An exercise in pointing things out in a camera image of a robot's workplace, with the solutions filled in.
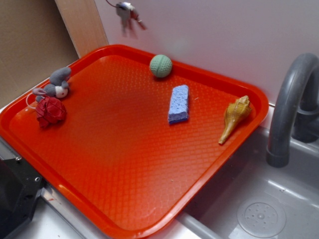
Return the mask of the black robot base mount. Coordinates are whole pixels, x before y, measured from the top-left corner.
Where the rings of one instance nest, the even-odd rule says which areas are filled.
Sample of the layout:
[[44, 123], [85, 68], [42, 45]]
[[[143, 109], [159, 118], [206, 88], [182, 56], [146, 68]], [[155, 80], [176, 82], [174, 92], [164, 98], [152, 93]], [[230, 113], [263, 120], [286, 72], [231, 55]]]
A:
[[0, 237], [11, 239], [31, 223], [43, 177], [22, 157], [0, 161]]

